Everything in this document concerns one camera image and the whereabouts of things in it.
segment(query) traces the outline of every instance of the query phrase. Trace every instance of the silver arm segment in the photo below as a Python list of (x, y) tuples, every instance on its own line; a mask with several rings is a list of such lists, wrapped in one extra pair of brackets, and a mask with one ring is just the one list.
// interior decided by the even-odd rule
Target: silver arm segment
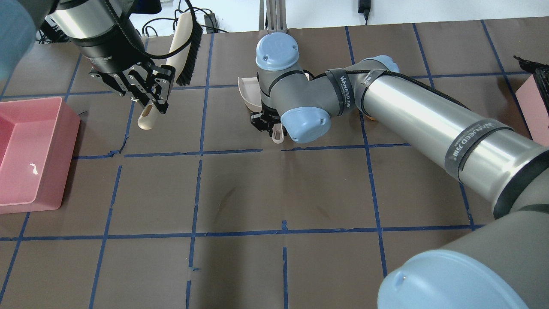
[(549, 150), (407, 76), (387, 56), (308, 81), (297, 43), (272, 33), (256, 63), (263, 114), (296, 142), (357, 106), (492, 203), (496, 219), (383, 281), (378, 308), (547, 308)]

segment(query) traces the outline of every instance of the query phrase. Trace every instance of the white plastic piece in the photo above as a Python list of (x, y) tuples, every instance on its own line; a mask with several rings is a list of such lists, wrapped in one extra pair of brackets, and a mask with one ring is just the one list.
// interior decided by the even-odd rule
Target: white plastic piece
[(261, 89), (257, 78), (238, 78), (238, 91), (252, 112), (261, 112)]
[(149, 103), (141, 112), (139, 119), (137, 119), (137, 125), (143, 130), (150, 130), (154, 127), (158, 115), (160, 115), (160, 112), (156, 106), (153, 103)]
[[(172, 45), (170, 46), (170, 52), (173, 52), (179, 46), (183, 45), (191, 36), (193, 31), (193, 17), (190, 12), (183, 13), (179, 16), (177, 22), (177, 27), (175, 28), (175, 33), (173, 35)], [(187, 62), (187, 57), (189, 56), (189, 50), (191, 46), (185, 47), (180, 53), (175, 54), (174, 56), (167, 59), (166, 64), (171, 65), (175, 68), (175, 78), (174, 81), (179, 77), (185, 63)]]
[(281, 144), (284, 141), (284, 130), (282, 124), (277, 123), (273, 127), (273, 142), (275, 144)]
[(528, 309), (498, 274), (450, 250), (412, 257), (383, 280), (379, 309)]

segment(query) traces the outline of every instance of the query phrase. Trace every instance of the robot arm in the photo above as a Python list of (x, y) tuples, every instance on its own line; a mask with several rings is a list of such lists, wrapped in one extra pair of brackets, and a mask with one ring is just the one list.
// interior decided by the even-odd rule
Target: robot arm
[[(196, 18), (191, 10), (190, 14), (182, 14), (176, 36), (172, 44), (172, 52), (163, 56), (147, 54), (143, 42), (136, 33), (130, 19), (129, 12), (119, 0), (6, 0), (2, 5), (3, 14), (15, 16), (13, 23), (20, 23), (26, 27), (26, 36), (32, 34), (31, 40), (26, 40), (22, 35), (19, 45), (12, 45), (12, 50), (6, 54), (10, 56), (4, 68), (0, 67), (3, 75), (13, 70), (24, 51), (29, 49), (30, 42), (34, 41), (34, 33), (43, 22), (44, 17), (49, 16), (59, 25), (71, 41), (78, 46), (80, 52), (91, 63), (93, 69), (89, 76), (106, 85), (110, 90), (120, 96), (128, 94), (131, 100), (139, 102), (145, 108), (138, 124), (143, 129), (150, 129), (152, 123), (145, 123), (144, 119), (156, 117), (159, 113), (166, 113), (168, 97), (175, 81), (180, 85), (188, 84), (188, 78), (178, 78), (182, 67), (186, 63), (186, 57), (191, 48), (190, 37), (195, 34), (194, 24)], [(187, 36), (182, 39), (181, 33)], [(174, 64), (172, 56), (184, 54), (184, 59), (178, 55), (178, 62)], [(167, 64), (157, 66), (154, 59), (166, 59)]]
[(292, 140), (310, 142), (356, 106), (493, 205), (495, 222), (391, 272), (379, 309), (547, 308), (547, 147), (397, 73), (387, 56), (308, 81), (291, 36), (269, 34), (256, 51), (262, 111), (251, 122), (259, 130), (282, 123)]

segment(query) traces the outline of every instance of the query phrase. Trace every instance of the pink box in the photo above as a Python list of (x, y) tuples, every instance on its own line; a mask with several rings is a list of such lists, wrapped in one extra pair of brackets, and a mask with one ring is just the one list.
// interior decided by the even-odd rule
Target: pink box
[(540, 145), (549, 146), (549, 114), (533, 76), (517, 90), (517, 99), (532, 139)]
[(0, 103), (0, 214), (61, 207), (79, 125), (60, 97)]

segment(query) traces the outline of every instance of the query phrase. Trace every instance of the power cord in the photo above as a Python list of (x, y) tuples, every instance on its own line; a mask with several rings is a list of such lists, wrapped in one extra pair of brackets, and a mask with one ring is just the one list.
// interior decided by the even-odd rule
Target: power cord
[(359, 0), (358, 12), (364, 15), (365, 25), (368, 24), (368, 16), (370, 15), (371, 9), (372, 9), (372, 0)]
[[(172, 21), (172, 29), (175, 31), (175, 27), (177, 25), (177, 21), (178, 21), (178, 16), (177, 16), (177, 13), (180, 13), (180, 14), (183, 14), (183, 13), (186, 13), (188, 11), (190, 11), (191, 9), (196, 13), (196, 12), (202, 12), (204, 13), (205, 16), (207, 16), (209, 19), (210, 19), (210, 22), (212, 25), (214, 25), (214, 20), (213, 18), (211, 17), (211, 14), (213, 14), (213, 11), (211, 9), (203, 9), (203, 8), (197, 8), (197, 7), (188, 7), (187, 9), (185, 10), (181, 10), (181, 2), (182, 0), (179, 0), (179, 4), (177, 5), (177, 9), (175, 9), (173, 11), (173, 18), (168, 18), (168, 17), (159, 17), (159, 18), (154, 18), (154, 19), (151, 19), (149, 20), (148, 22), (146, 22), (143, 27), (141, 28), (141, 34), (142, 35), (147, 35), (149, 36), (149, 32), (147, 30), (152, 30), (154, 31), (154, 33), (156, 34), (156, 36), (158, 36), (158, 32), (152, 27), (152, 26), (149, 26), (150, 23), (154, 22), (154, 21), (157, 21), (157, 20), (171, 20)], [(207, 25), (202, 25), (202, 24), (199, 24), (201, 27), (204, 27), (206, 29), (211, 29), (214, 31), (214, 33), (217, 33), (217, 32), (225, 32), (225, 33), (228, 33), (228, 31), (226, 30), (223, 30), (223, 29), (220, 29), (220, 28), (216, 28), (216, 27), (212, 27), (212, 26), (207, 26)]]
[[(189, 6), (190, 8), (193, 7), (193, 5), (191, 4), (191, 2), (189, 0), (185, 0), (185, 2), (187, 4), (187, 6)], [(151, 59), (168, 59), (168, 58), (180, 53), (182, 50), (184, 50), (187, 46), (189, 46), (192, 43), (193, 37), (190, 36), (189, 39), (187, 39), (187, 41), (183, 45), (179, 46), (176, 50), (174, 50), (170, 53), (167, 53), (165, 55), (149, 54), (146, 51), (142, 50), (141, 48), (137, 47), (133, 43), (133, 41), (130, 39), (129, 35), (126, 33), (126, 30), (124, 30), (124, 27), (122, 27), (122, 25), (120, 24), (120, 19), (118, 18), (118, 15), (116, 15), (116, 12), (114, 11), (114, 8), (110, 4), (109, 0), (103, 0), (103, 3), (106, 5), (107, 10), (109, 11), (110, 15), (113, 17), (114, 22), (116, 23), (118, 28), (120, 28), (120, 31), (122, 32), (122, 34), (126, 37), (126, 40), (128, 41), (128, 43), (133, 47), (133, 49), (135, 49), (137, 52), (139, 52), (141, 55), (143, 55), (145, 57), (148, 57), (148, 58), (151, 58)], [(194, 24), (197, 24), (197, 16), (194, 14), (194, 10), (191, 10), (191, 15), (192, 15), (192, 18), (193, 18), (193, 27), (194, 27)]]

